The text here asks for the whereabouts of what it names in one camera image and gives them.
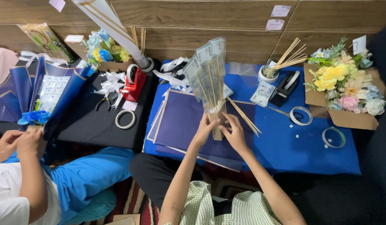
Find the glass jar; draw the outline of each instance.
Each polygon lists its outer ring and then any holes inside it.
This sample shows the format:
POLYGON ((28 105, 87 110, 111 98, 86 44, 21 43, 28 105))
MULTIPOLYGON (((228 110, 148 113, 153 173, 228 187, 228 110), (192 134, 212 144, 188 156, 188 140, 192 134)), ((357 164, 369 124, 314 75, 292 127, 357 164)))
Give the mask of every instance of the glass jar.
POLYGON ((266 77, 266 78, 274 78, 279 75, 280 69, 275 69, 275 65, 277 62, 280 60, 278 57, 270 57, 266 61, 266 64, 262 67, 261 73, 266 77))

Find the pink fabric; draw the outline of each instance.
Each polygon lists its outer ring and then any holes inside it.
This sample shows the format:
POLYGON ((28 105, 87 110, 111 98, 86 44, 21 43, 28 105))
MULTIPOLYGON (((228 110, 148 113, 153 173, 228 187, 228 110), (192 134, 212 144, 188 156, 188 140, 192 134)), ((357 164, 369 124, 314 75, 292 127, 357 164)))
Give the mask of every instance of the pink fabric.
POLYGON ((18 62, 16 53, 0 48, 0 85, 6 80, 10 74, 10 69, 14 67, 18 62))

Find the black pants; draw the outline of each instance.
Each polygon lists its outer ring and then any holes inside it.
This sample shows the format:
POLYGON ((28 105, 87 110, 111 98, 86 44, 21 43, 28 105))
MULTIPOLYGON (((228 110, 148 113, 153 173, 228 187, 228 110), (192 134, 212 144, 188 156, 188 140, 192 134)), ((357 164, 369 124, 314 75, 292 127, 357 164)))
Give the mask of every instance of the black pants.
MULTIPOLYGON (((166 191, 180 166, 180 162, 145 153, 137 154, 129 163, 129 172, 142 191, 161 210, 166 191)), ((191 181, 202 181, 202 175, 194 170, 191 181)), ((232 212, 232 199, 212 201, 215 216, 232 212)))
MULTIPOLYGON (((179 161, 139 153, 131 160, 129 171, 161 208, 179 165, 179 161)), ((361 176, 280 173, 274 179, 291 195, 309 225, 386 224, 386 198, 361 176)), ((202 176, 193 171, 191 180, 201 181, 202 176)), ((231 202, 214 202, 215 216, 230 213, 231 202)))

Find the red tape dispenser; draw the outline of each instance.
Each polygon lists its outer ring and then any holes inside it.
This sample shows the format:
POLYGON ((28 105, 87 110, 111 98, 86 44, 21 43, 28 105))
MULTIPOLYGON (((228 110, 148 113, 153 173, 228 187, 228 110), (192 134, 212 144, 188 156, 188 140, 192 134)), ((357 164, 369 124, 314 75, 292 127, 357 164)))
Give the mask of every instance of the red tape dispenser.
POLYGON ((125 87, 120 90, 127 101, 137 102, 143 88, 146 74, 136 64, 131 64, 126 72, 125 87))

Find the blue tablecloth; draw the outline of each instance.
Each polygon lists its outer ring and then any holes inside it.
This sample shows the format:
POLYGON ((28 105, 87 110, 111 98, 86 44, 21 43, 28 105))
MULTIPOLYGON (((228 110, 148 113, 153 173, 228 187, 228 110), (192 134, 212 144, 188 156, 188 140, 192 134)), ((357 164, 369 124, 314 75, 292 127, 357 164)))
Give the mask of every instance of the blue tablecloth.
MULTIPOLYGON (((282 79, 288 71, 296 70, 300 71, 300 82, 297 89, 291 94, 289 101, 280 108, 280 110, 285 112, 290 112, 295 106, 308 108, 308 105, 305 104, 305 87, 303 85, 304 71, 302 67, 290 66, 283 68, 279 80, 282 79)), ((225 84, 233 90, 234 94, 230 97, 232 100, 249 102, 250 97, 256 90, 256 87, 248 88, 241 77, 235 74, 227 74, 225 76, 225 84)), ((151 123, 160 108, 161 102, 165 99, 165 97, 161 96, 169 88, 170 84, 158 85, 153 107, 150 112, 146 136, 150 131, 151 123)), ((323 130, 333 126, 331 120, 314 118, 310 125, 298 126, 291 123, 285 115, 257 105, 254 124, 260 129, 262 134, 259 134, 259 137, 254 136, 254 148, 252 151, 259 162, 269 171, 361 174, 358 155, 350 129, 337 127, 345 135, 346 143, 344 147, 339 149, 326 149, 324 147, 325 143, 321 135, 323 130)), ((332 137, 328 138, 334 139, 335 142, 338 141, 337 136, 334 136, 334 134, 331 134, 331 136, 332 137)), ((145 140, 145 153, 182 160, 179 156, 157 153, 155 148, 156 146, 152 141, 145 140)), ((197 162, 199 164, 205 163, 201 160, 197 162)), ((242 170, 249 170, 246 163, 243 164, 242 170)))

